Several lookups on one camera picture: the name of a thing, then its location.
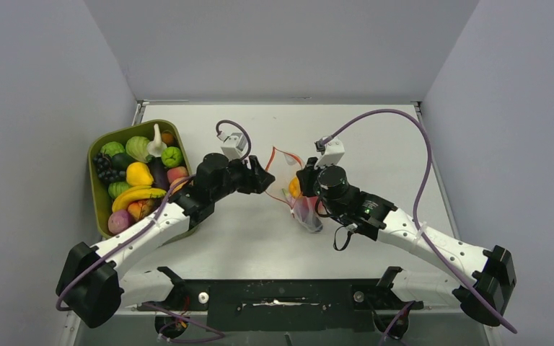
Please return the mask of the orange toy bell pepper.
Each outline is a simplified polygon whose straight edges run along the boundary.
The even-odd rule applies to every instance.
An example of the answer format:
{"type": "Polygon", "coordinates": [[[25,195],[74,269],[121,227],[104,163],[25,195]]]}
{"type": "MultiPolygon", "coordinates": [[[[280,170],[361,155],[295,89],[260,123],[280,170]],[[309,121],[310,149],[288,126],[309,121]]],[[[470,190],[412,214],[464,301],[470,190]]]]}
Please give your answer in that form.
{"type": "Polygon", "coordinates": [[[290,181],[288,191],[293,199],[298,199],[302,195],[299,179],[297,177],[294,177],[290,181]]]}

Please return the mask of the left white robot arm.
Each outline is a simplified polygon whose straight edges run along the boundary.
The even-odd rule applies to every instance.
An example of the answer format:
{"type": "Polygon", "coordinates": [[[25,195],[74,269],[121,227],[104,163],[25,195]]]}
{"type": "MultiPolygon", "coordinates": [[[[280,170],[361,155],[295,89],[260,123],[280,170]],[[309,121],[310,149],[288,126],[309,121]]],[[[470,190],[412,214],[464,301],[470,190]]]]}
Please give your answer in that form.
{"type": "Polygon", "coordinates": [[[56,308],[73,311],[95,328],[122,307],[164,301],[179,280],[170,268],[141,275],[128,271],[166,241],[207,219],[221,199],[235,192],[261,195],[275,180],[256,156],[229,160],[223,154],[205,155],[196,173],[171,188],[147,217],[110,239],[71,248],[57,284],[56,308]]]}

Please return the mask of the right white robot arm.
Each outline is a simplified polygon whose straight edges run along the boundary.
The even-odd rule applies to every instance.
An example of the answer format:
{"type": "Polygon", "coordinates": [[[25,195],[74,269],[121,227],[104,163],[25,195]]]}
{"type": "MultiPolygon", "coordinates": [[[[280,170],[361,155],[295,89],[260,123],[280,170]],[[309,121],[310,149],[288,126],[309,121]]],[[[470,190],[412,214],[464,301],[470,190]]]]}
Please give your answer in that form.
{"type": "Polygon", "coordinates": [[[408,215],[393,202],[351,185],[342,167],[320,167],[318,161],[309,159],[296,173],[301,192],[316,197],[326,210],[324,217],[345,228],[348,238],[362,235],[439,268],[448,275],[445,283],[434,283],[443,301],[481,324],[516,332],[504,316],[516,286],[509,250],[499,245],[486,249],[437,231],[416,214],[408,215]]]}

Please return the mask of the clear zip bag orange zipper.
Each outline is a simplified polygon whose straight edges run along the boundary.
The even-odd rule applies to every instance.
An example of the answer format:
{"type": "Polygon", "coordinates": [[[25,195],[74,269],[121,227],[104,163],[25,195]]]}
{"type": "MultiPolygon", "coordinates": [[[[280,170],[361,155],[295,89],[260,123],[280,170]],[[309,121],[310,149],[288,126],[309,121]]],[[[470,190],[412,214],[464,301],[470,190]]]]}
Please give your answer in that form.
{"type": "Polygon", "coordinates": [[[304,162],[298,155],[282,151],[275,146],[272,147],[271,156],[265,166],[265,171],[276,178],[275,182],[265,193],[274,200],[285,203],[288,206],[290,216],[294,220],[296,220],[293,213],[295,207],[298,205],[307,205],[309,207],[306,197],[301,195],[298,199],[293,199],[288,191],[290,181],[296,177],[296,172],[303,167],[304,162]]]}

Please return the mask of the yellow toy banana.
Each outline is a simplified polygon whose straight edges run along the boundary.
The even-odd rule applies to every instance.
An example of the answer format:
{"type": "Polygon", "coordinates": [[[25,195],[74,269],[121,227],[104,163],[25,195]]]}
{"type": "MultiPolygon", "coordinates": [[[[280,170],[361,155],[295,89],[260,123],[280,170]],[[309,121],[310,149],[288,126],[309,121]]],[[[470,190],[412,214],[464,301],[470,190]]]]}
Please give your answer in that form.
{"type": "Polygon", "coordinates": [[[131,187],[117,196],[112,204],[112,212],[125,210],[128,206],[138,200],[163,198],[167,194],[166,190],[151,187],[148,185],[139,185],[131,187]]]}

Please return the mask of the red toy apple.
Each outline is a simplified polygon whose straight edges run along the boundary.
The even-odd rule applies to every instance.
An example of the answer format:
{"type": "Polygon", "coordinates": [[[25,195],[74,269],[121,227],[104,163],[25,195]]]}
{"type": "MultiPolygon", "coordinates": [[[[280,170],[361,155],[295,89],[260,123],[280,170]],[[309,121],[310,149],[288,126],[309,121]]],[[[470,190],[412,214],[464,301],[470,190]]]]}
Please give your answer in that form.
{"type": "Polygon", "coordinates": [[[321,199],[319,199],[318,197],[307,198],[307,202],[308,202],[308,205],[309,205],[309,209],[317,217],[327,218],[327,217],[330,216],[330,214],[323,207],[321,199]]]}

